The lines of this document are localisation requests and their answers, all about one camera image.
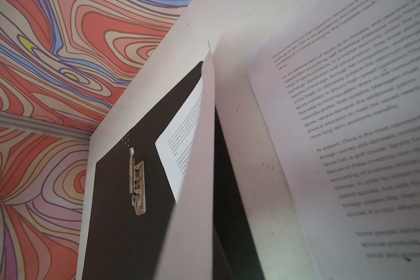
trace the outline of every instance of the table surface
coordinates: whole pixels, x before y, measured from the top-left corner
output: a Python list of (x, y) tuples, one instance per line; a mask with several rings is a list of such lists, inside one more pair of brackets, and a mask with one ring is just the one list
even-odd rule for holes
[(205, 58), (208, 42), (216, 107), (265, 277), (316, 278), (291, 191), (246, 70), (260, 44), (314, 1), (191, 1), (90, 139), (77, 279), (84, 267), (96, 162)]

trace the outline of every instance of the black folder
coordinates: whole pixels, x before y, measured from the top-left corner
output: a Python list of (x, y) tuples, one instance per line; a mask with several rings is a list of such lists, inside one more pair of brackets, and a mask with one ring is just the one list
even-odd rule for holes
[[(201, 77), (202, 62), (96, 164), (84, 280), (151, 280), (175, 204), (155, 141)], [(213, 279), (264, 279), (215, 110)], [(129, 193), (129, 148), (144, 161), (146, 212)]]

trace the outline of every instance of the psychedelic swirl pattern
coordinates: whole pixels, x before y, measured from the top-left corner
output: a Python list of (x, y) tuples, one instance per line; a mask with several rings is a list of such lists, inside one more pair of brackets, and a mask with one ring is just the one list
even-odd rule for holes
[(190, 0), (0, 0), (0, 110), (94, 131)]
[(0, 280), (76, 277), (89, 145), (0, 127)]

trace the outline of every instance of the white paper sheet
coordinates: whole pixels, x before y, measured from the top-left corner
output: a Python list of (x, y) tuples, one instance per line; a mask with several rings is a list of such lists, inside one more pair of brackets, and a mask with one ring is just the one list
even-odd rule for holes
[(202, 99), (179, 201), (168, 225), (155, 279), (212, 279), (214, 68), (202, 65)]
[(188, 165), (199, 118), (201, 97), (202, 78), (155, 142), (158, 156), (176, 201), (179, 201), (180, 189)]
[(248, 72), (323, 279), (420, 279), (420, 0), (320, 1)]

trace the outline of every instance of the metal clip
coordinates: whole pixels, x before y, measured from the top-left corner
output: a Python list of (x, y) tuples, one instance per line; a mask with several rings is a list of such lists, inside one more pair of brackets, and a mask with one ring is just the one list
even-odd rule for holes
[(129, 149), (129, 193), (132, 195), (132, 205), (136, 215), (146, 212), (145, 202), (145, 163), (134, 162), (134, 148)]

